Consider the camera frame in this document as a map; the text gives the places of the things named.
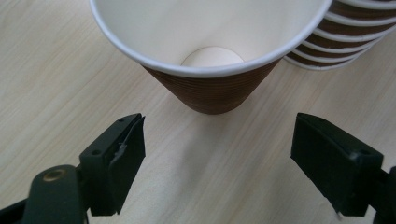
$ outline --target brown paper cup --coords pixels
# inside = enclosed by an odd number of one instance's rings
[[[380,21],[396,17],[396,9],[374,9],[357,7],[339,1],[333,1],[329,11],[357,21]]]
[[[189,108],[216,115],[241,105],[278,62],[238,75],[212,78],[171,76],[145,68]]]
[[[309,60],[305,57],[302,57],[294,52],[289,53],[285,59],[293,64],[296,64],[302,68],[310,69],[310,70],[329,70],[329,69],[334,69],[338,67],[345,66],[349,63],[352,63],[355,59],[350,59],[347,61],[343,62],[337,62],[337,63],[324,63],[324,62],[316,62],[314,60]]]
[[[106,37],[190,108],[242,102],[318,26],[332,0],[91,0]]]

